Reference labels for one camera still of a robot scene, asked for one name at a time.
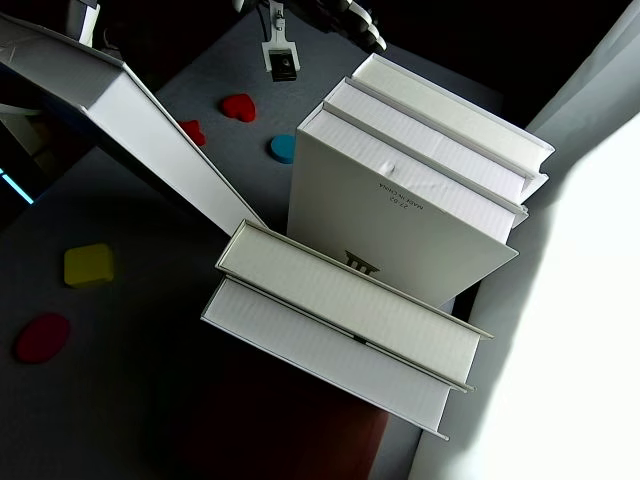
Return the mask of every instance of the black cable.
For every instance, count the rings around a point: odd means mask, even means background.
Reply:
[[[269,37],[267,36],[267,26],[264,23],[264,17],[262,16],[262,10],[260,10],[259,3],[256,5],[256,10],[258,12],[258,15],[260,15],[260,24],[262,25],[262,33],[264,34],[264,41],[268,42]]]

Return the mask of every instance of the black logo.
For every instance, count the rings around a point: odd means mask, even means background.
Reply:
[[[360,257],[356,257],[349,250],[345,250],[344,253],[347,254],[347,267],[354,268],[359,272],[364,273],[365,275],[369,275],[371,273],[376,273],[380,271],[380,269],[374,267],[370,263],[365,262]]]

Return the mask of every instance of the stack of books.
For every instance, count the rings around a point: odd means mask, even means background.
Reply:
[[[491,335],[436,307],[517,255],[552,152],[372,55],[298,127],[288,236],[243,222],[202,318],[446,438]]]

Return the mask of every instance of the blue light strip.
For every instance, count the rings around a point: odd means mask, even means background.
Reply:
[[[22,190],[18,184],[16,182],[14,182],[13,180],[11,180],[11,178],[9,177],[9,175],[7,175],[6,173],[3,172],[3,170],[0,168],[0,175],[2,175],[2,178],[4,179],[5,182],[7,182],[9,185],[11,185],[11,188],[13,188],[16,192],[18,192],[18,194],[24,198],[27,203],[29,205],[33,204],[33,199],[27,195],[27,192],[25,192],[24,190]]]

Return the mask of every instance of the table surface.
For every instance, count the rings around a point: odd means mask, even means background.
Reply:
[[[291,166],[272,160],[266,145],[274,135],[293,134],[366,55],[289,15],[287,37],[297,42],[302,70],[297,81],[276,84],[263,69],[261,34],[258,19],[245,17],[158,97],[177,120],[201,122],[204,152],[269,226],[284,231]],[[393,47],[386,56],[489,110],[500,108],[500,95],[442,67]],[[253,97],[255,122],[219,112],[218,102],[235,93]],[[143,447],[157,433],[149,425],[236,348],[199,321],[221,278],[214,264],[227,240],[98,149],[0,234],[3,478],[168,476]],[[65,288],[64,251],[96,242],[114,250],[114,282]],[[15,336],[47,311],[70,320],[68,344],[46,364],[16,363]],[[402,424],[391,429],[398,437],[385,437],[382,447],[419,433]],[[373,478],[402,478],[398,468],[410,458],[399,465],[382,447],[379,456],[388,461],[374,466]]]

